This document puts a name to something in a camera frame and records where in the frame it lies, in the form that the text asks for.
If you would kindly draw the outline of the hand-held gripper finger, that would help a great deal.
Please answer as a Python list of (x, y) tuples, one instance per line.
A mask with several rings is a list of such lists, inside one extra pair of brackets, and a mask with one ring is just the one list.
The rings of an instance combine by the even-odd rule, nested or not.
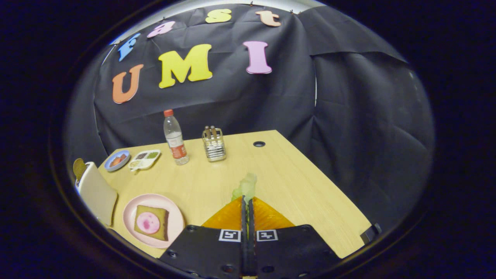
[(255, 230), (253, 201), (248, 218), (248, 270), (258, 279), (313, 279), (341, 261), (309, 224)]
[(184, 272), (194, 279), (241, 279), (247, 233), (246, 202), (237, 199), (241, 229), (216, 229), (205, 226), (186, 226), (168, 249), (159, 257), (160, 263)]

